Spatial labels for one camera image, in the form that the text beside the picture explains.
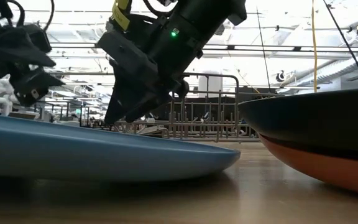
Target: blue plate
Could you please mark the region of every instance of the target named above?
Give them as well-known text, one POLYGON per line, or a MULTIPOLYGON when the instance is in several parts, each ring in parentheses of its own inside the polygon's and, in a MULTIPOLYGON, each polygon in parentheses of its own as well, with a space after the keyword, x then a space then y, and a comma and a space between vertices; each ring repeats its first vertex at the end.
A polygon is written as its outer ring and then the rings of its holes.
POLYGON ((0 175, 146 182, 220 172, 235 150, 0 116, 0 175))

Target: wooden table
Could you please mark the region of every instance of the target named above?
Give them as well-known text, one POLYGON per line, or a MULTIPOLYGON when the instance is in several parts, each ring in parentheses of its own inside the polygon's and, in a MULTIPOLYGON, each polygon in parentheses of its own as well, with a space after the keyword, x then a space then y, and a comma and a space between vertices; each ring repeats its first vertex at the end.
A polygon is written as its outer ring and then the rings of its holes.
POLYGON ((223 174, 165 184, 113 185, 0 179, 0 223, 358 223, 358 194, 328 186, 274 158, 240 149, 223 174))

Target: robotic arm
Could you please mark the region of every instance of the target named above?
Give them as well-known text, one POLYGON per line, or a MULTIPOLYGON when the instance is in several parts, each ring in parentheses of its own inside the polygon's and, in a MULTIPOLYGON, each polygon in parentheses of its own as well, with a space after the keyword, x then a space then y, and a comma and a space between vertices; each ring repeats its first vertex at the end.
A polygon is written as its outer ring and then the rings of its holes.
POLYGON ((107 32, 97 43, 111 57, 116 83, 105 117, 107 124, 132 122, 189 91, 183 72, 203 56, 202 48, 226 19, 235 26, 246 20, 245 0, 158 0, 169 12, 155 10, 156 19, 131 14, 132 0, 117 0, 107 32))
POLYGON ((35 24, 24 25, 24 9, 15 0, 0 0, 1 19, 6 19, 8 25, 0 23, 0 78, 10 74, 9 83, 19 103, 33 105, 48 93, 49 87, 63 84, 44 71, 44 67, 55 66, 46 55, 52 48, 44 30, 35 24), (21 10, 16 26, 8 3, 21 10))

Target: black bowl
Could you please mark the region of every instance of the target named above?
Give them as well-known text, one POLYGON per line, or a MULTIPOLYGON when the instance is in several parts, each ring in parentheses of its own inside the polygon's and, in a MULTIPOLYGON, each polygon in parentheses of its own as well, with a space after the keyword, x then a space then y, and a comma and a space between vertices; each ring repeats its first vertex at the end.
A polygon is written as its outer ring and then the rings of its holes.
POLYGON ((239 104, 259 134, 279 141, 358 152, 358 90, 284 96, 239 104))

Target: orange bowl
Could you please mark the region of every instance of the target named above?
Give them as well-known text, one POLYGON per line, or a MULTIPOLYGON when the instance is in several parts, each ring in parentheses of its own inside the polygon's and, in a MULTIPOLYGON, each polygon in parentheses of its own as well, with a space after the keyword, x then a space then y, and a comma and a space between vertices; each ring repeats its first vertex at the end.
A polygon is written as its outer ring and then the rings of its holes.
POLYGON ((286 147, 260 135, 267 149, 286 165, 325 183, 358 192, 358 161, 286 147))

